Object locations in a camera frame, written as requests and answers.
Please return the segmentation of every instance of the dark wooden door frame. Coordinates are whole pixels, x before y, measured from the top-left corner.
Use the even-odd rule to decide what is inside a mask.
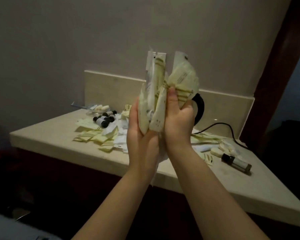
[[[254,93],[240,140],[257,150],[300,58],[300,0],[291,0]]]

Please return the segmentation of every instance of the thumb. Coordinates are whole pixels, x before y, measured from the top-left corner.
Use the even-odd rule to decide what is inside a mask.
[[[170,87],[167,95],[167,114],[177,114],[180,111],[176,89]]]

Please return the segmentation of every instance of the person's left hand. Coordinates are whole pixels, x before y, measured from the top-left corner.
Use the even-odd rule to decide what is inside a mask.
[[[129,113],[129,128],[127,134],[127,146],[129,153],[128,171],[136,173],[140,180],[150,183],[156,173],[159,155],[159,134],[148,130],[143,135],[138,125],[138,102],[131,107]]]

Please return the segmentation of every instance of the person's left arm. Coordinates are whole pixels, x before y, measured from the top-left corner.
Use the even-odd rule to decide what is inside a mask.
[[[142,198],[156,173],[159,154],[158,134],[148,131],[143,136],[139,129],[138,100],[130,109],[127,144],[127,173],[72,240],[126,238]]]

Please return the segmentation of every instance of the beige countertop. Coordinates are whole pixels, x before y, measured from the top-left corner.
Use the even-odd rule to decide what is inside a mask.
[[[129,164],[128,154],[120,151],[105,153],[99,145],[72,141],[78,134],[76,121],[86,118],[86,110],[72,113],[14,131],[10,133],[14,147],[40,153],[106,173],[123,176]],[[224,187],[240,206],[256,215],[300,226],[300,201],[251,151],[236,145],[241,155],[252,165],[252,175],[244,173],[214,160],[211,167]],[[176,172],[170,160],[159,164],[154,180],[155,186],[182,193]]]

